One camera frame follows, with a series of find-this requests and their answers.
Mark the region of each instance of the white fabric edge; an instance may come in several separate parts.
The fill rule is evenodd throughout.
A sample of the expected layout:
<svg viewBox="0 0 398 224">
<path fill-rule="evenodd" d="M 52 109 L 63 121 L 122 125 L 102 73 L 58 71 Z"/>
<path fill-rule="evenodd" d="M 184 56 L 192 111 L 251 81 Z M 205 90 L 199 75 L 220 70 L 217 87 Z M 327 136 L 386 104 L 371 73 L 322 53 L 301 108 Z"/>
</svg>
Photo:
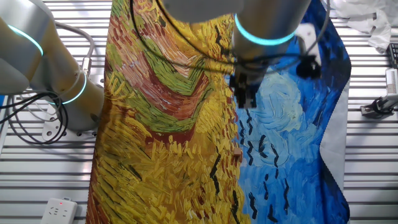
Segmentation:
<svg viewBox="0 0 398 224">
<path fill-rule="evenodd" d="M 344 188 L 349 81 L 341 92 L 320 144 L 321 158 L 339 188 Z"/>
</svg>

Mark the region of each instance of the gray robot arm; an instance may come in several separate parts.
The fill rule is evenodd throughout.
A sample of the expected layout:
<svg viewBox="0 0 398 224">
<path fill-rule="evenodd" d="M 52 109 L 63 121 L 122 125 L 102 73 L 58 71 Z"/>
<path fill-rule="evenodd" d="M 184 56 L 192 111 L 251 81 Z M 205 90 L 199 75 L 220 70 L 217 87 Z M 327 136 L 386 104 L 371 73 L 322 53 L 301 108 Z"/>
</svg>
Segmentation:
<svg viewBox="0 0 398 224">
<path fill-rule="evenodd" d="M 7 69 L 0 80 L 12 77 L 0 82 L 0 94 L 20 92 L 28 80 L 35 91 L 61 96 L 72 131 L 98 124 L 103 89 L 90 81 L 62 44 L 53 15 L 41 0 L 0 0 L 0 33 L 0 66 Z"/>
</svg>

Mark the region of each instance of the van gogh painting print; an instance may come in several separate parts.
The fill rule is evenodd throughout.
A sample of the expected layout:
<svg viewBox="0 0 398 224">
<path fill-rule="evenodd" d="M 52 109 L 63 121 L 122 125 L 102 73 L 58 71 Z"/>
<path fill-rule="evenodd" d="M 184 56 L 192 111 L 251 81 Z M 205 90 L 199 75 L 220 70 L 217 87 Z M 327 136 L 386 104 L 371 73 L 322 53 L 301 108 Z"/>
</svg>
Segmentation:
<svg viewBox="0 0 398 224">
<path fill-rule="evenodd" d="M 114 0 L 106 46 L 106 101 L 90 182 L 87 223 L 340 224 L 348 204 L 320 156 L 320 143 L 351 65 L 330 24 L 319 44 L 322 77 L 295 67 L 266 75 L 256 109 L 238 109 L 228 76 L 168 24 L 155 2 Z M 313 0 L 303 19 L 319 32 Z M 220 60 L 233 16 L 189 26 L 183 35 Z M 298 51 L 292 41 L 289 52 Z M 290 63 L 283 58 L 277 66 Z M 242 150 L 243 159 L 234 156 Z"/>
</svg>

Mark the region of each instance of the robotic arm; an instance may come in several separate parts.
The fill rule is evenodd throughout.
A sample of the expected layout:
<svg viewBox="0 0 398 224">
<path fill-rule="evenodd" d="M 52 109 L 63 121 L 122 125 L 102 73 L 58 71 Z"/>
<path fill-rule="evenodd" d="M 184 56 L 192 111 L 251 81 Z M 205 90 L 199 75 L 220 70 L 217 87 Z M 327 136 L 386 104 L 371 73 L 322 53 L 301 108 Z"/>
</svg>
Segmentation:
<svg viewBox="0 0 398 224">
<path fill-rule="evenodd" d="M 256 59 L 283 55 L 293 36 L 300 37 L 302 55 L 311 56 L 310 60 L 301 58 L 298 67 L 314 73 L 312 78 L 320 75 L 319 37 L 311 24 L 300 24 L 310 1 L 164 0 L 164 6 L 183 22 L 235 14 L 233 51 L 238 62 L 252 63 L 236 66 L 230 86 L 240 108 L 255 108 L 266 70 L 280 57 L 266 63 Z M 62 44 L 48 7 L 42 0 L 0 0 L 0 6 L 0 95 L 21 93 L 28 85 L 37 92 L 54 92 L 71 118 L 69 129 L 94 128 L 103 107 L 103 90 L 90 81 L 87 68 L 82 69 Z"/>
<path fill-rule="evenodd" d="M 28 85 L 54 92 L 71 118 L 69 129 L 94 128 L 103 89 L 90 81 L 62 44 L 48 7 L 41 0 L 0 0 L 0 6 L 0 95 L 19 94 Z"/>
<path fill-rule="evenodd" d="M 283 55 L 296 35 L 301 54 L 309 56 L 301 58 L 297 74 L 318 78 L 321 65 L 317 45 L 319 38 L 312 24 L 300 24 L 310 2 L 311 0 L 165 0 L 164 6 L 171 16 L 189 23 L 207 21 L 223 14 L 235 14 L 233 52 L 238 62 Z M 239 108 L 256 107 L 256 93 L 267 68 L 279 59 L 280 57 L 266 60 L 266 63 L 257 61 L 236 66 L 229 85 L 234 88 Z"/>
</svg>

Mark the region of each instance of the metal slatted table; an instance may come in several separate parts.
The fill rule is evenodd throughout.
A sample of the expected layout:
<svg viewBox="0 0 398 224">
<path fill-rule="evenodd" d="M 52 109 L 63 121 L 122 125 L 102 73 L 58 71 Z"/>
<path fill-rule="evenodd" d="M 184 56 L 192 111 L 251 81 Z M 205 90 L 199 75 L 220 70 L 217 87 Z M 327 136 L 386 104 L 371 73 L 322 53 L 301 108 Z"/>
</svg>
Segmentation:
<svg viewBox="0 0 398 224">
<path fill-rule="evenodd" d="M 76 26 L 94 37 L 91 79 L 102 85 L 111 0 L 44 0 L 57 21 Z M 359 106 L 386 94 L 384 72 L 388 58 L 368 45 L 369 36 L 333 19 L 352 63 L 344 193 L 351 208 L 351 224 L 398 223 L 398 115 L 373 121 L 361 117 Z M 58 30 L 63 43 L 81 63 L 89 43 Z M 392 29 L 398 41 L 398 27 Z M 40 102 L 46 108 L 46 102 Z M 37 114 L 45 117 L 35 106 Z M 28 111 L 20 113 L 36 136 L 43 122 Z M 94 139 L 30 146 L 8 129 L 0 155 L 0 223 L 40 223 L 51 197 L 70 197 L 79 204 L 74 224 L 85 222 Z"/>
</svg>

